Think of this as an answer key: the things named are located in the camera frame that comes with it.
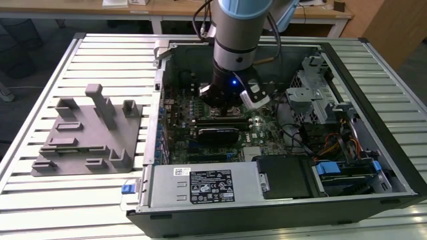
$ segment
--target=white sticker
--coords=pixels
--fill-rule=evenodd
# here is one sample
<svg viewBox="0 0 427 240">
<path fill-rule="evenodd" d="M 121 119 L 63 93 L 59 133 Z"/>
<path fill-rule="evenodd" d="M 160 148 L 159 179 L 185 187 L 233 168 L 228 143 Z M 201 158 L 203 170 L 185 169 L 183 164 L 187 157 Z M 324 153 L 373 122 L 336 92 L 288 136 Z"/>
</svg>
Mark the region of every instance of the white sticker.
<svg viewBox="0 0 427 240">
<path fill-rule="evenodd" d="M 149 11 L 129 11 L 131 14 L 149 14 Z"/>
<path fill-rule="evenodd" d="M 191 171 L 189 167 L 176 167 L 173 168 L 173 176 L 189 176 Z"/>
</svg>

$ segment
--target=black plastic part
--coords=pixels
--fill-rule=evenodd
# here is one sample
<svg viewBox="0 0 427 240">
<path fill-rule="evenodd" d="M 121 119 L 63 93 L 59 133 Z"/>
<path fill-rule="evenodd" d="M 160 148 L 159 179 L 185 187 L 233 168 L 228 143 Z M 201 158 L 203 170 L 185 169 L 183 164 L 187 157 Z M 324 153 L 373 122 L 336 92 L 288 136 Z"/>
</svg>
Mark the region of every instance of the black plastic part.
<svg viewBox="0 0 427 240">
<path fill-rule="evenodd" d="M 365 37 L 357 37 L 357 40 L 360 41 L 360 43 L 363 44 L 369 44 L 369 40 Z"/>
<path fill-rule="evenodd" d="M 84 39 L 87 37 L 87 33 L 85 32 L 76 32 L 73 35 L 73 39 Z"/>
<path fill-rule="evenodd" d="M 241 119 L 196 119 L 195 126 L 197 129 L 232 128 L 240 131 L 249 131 L 249 120 Z"/>
<path fill-rule="evenodd" d="M 239 140 L 239 130 L 235 128 L 200 129 L 197 142 L 203 145 L 232 145 Z"/>
<path fill-rule="evenodd" d="M 263 155 L 253 157 L 257 171 L 265 174 L 269 191 L 264 199 L 307 199 L 325 197 L 320 193 L 311 167 L 312 159 L 305 155 Z"/>
<path fill-rule="evenodd" d="M 188 162 L 203 164 L 203 163 L 225 163 L 227 162 L 227 155 L 197 155 L 197 156 L 188 156 Z"/>
</svg>

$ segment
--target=metal bracket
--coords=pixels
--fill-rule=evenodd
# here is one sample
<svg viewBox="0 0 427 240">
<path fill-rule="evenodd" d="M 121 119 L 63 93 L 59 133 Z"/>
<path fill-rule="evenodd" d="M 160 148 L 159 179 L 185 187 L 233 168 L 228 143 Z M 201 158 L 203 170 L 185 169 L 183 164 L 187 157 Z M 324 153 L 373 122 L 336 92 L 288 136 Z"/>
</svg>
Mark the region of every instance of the metal bracket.
<svg viewBox="0 0 427 240">
<path fill-rule="evenodd" d="M 164 59 L 171 55 L 171 49 L 176 48 L 176 45 L 169 45 L 169 40 L 160 39 L 153 43 L 153 58 L 155 58 L 155 66 L 159 65 L 159 60 Z"/>
</svg>

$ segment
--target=wooden desk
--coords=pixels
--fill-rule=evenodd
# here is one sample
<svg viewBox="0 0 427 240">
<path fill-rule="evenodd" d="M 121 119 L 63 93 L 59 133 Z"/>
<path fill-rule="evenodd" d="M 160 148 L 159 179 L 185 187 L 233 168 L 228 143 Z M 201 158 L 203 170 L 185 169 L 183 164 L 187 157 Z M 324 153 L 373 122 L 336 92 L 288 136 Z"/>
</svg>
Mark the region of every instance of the wooden desk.
<svg viewBox="0 0 427 240">
<path fill-rule="evenodd" d="M 103 9 L 103 0 L 0 0 L 0 18 L 149 20 L 153 33 L 161 34 L 161 21 L 189 21 L 203 2 L 151 0 L 148 5 Z M 349 12 L 327 10 L 323 6 L 305 7 L 304 10 L 296 10 L 291 23 L 332 25 L 328 37 L 340 36 L 348 19 L 353 17 Z"/>
<path fill-rule="evenodd" d="M 159 22 L 161 21 L 191 21 L 195 11 L 203 3 L 204 0 L 155 0 L 151 9 L 151 21 L 157 25 L 160 25 Z M 332 6 L 333 0 L 327 0 L 327 4 Z M 327 36 L 339 38 L 347 21 L 352 18 L 353 14 L 349 11 L 339 12 L 325 9 L 325 6 L 311 6 L 304 9 L 296 9 L 291 23 L 332 25 Z"/>
</svg>

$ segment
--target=blue clip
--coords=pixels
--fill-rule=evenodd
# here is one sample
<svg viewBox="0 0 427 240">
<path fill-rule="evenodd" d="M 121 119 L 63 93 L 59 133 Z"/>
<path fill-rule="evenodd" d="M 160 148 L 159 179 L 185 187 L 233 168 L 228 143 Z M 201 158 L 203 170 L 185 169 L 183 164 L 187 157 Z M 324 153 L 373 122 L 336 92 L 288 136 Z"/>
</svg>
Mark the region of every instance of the blue clip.
<svg viewBox="0 0 427 240">
<path fill-rule="evenodd" d="M 233 153 L 227 153 L 227 160 L 232 159 Z"/>
<path fill-rule="evenodd" d="M 341 173 L 339 165 L 333 161 L 327 161 L 327 162 L 320 162 L 316 166 L 315 169 L 317 170 L 317 174 L 339 174 Z"/>
<path fill-rule="evenodd" d="M 125 184 L 121 186 L 121 194 L 135 194 L 135 183 L 133 184 Z"/>
<path fill-rule="evenodd" d="M 372 162 L 372 165 L 373 165 L 375 171 L 379 172 L 382 170 L 382 165 L 380 165 L 379 161 L 375 160 Z"/>
</svg>

